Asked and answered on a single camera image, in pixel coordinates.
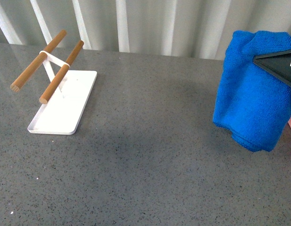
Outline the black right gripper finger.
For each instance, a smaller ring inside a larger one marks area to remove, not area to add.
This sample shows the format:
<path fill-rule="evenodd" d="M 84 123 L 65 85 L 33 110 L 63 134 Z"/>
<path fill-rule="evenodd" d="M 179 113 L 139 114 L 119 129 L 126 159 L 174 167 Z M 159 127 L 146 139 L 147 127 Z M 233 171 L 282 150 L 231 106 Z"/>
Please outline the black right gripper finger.
<path fill-rule="evenodd" d="M 291 49 L 255 56 L 253 63 L 291 87 Z"/>

